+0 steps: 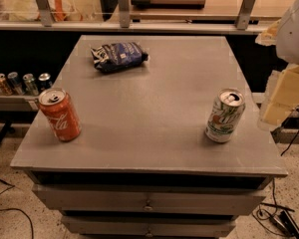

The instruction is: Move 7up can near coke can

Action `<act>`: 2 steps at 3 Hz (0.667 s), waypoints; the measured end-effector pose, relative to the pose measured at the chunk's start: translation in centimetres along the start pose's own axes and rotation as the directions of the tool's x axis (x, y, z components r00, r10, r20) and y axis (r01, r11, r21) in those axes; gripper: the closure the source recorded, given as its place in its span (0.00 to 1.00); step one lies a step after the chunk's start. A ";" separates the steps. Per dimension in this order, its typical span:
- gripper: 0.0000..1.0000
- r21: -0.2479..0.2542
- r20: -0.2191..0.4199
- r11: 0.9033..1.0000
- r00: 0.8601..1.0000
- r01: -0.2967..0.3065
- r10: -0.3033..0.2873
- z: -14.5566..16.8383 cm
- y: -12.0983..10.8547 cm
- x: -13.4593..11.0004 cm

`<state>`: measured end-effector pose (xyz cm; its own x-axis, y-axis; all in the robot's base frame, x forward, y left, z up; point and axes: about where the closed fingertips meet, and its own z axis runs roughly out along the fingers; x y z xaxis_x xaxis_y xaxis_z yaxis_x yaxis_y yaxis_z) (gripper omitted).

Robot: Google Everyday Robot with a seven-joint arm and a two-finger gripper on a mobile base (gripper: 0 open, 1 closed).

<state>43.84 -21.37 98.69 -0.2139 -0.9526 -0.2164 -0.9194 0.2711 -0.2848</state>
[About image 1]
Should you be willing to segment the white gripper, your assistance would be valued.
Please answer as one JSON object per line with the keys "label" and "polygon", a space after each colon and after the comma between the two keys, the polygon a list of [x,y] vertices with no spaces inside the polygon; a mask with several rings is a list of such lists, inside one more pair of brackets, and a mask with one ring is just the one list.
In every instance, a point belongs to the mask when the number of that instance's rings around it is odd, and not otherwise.
{"label": "white gripper", "polygon": [[299,0],[290,6],[281,21],[272,23],[255,39],[261,46],[275,46],[280,59],[291,63],[282,72],[268,78],[257,125],[275,130],[299,105]]}

